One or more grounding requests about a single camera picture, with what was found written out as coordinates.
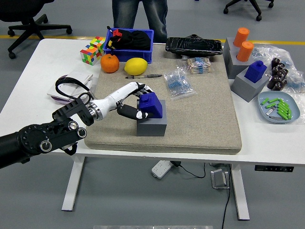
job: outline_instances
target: gray stand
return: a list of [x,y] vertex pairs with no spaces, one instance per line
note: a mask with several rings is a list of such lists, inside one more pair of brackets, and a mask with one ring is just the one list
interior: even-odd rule
[[167,126],[165,100],[160,100],[162,104],[162,118],[148,118],[137,120],[137,136],[164,136]]
[[269,77],[263,75],[262,78],[253,83],[251,80],[248,80],[244,75],[246,74],[248,68],[239,73],[232,86],[231,91],[245,99],[247,102],[250,102],[254,97],[256,97],[266,85]]
[[250,55],[247,62],[237,60],[239,48],[233,45],[234,38],[227,38],[224,44],[223,56],[225,69],[227,71],[228,79],[235,79],[237,74],[249,67],[254,62],[253,57]]
[[239,51],[239,47],[236,47],[233,42],[235,38],[234,37],[227,37],[224,43],[223,48],[223,56],[224,56],[224,64],[227,65],[230,58],[230,51]]
[[212,187],[213,188],[230,188],[229,173],[223,172],[220,168],[215,171],[211,171]]

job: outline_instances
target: light blue dish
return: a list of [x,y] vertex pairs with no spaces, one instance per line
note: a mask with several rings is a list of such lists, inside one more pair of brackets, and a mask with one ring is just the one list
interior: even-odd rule
[[[272,118],[269,118],[270,116],[274,116],[274,117],[281,117],[280,115],[277,114],[277,110],[275,109],[274,111],[272,111],[272,113],[270,115],[266,115],[267,111],[270,110],[270,108],[265,108],[266,106],[269,105],[269,103],[265,103],[264,105],[261,105],[261,103],[265,100],[265,98],[269,98],[269,100],[273,100],[275,98],[281,98],[284,100],[284,102],[289,104],[289,108],[291,110],[292,113],[292,117],[290,120],[275,120]],[[288,95],[285,92],[281,92],[281,91],[270,91],[270,92],[262,92],[257,96],[257,101],[258,101],[258,107],[260,112],[262,113],[263,117],[265,119],[267,119],[270,122],[273,123],[291,123],[294,120],[298,119],[300,117],[300,110],[297,106],[297,104],[295,103],[295,100]]]

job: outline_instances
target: beige mat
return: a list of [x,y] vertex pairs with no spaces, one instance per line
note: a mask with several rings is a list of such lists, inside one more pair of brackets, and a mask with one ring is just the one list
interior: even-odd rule
[[[164,74],[176,67],[177,56],[165,51],[165,46],[155,44],[152,63],[145,74]],[[164,137],[137,137],[136,121],[117,114],[87,127],[85,144],[92,149],[107,149],[136,152],[175,152],[236,154],[242,142],[236,119],[230,86],[222,55],[211,58],[212,73],[189,75],[196,95],[171,101],[165,79],[139,79],[151,87],[159,99],[166,101],[167,128]],[[125,63],[112,74],[100,73],[95,95],[102,99],[113,91],[130,83],[125,79]],[[135,96],[125,104],[136,107]]]

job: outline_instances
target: pen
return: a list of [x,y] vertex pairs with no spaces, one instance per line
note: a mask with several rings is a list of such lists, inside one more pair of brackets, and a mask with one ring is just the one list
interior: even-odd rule
[[150,74],[150,75],[134,75],[134,76],[126,76],[125,79],[140,79],[140,78],[156,78],[161,77],[162,74]]
[[112,33],[112,29],[110,28],[110,26],[107,26],[107,29]]

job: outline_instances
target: purple block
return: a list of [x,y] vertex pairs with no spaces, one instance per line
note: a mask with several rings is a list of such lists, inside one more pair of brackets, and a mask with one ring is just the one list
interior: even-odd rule
[[153,113],[152,118],[162,118],[162,104],[160,103],[155,92],[142,94],[139,101],[139,109],[142,112]]
[[256,83],[262,78],[266,69],[267,66],[265,66],[262,61],[255,61],[253,64],[249,65],[249,68],[244,76],[253,83]]

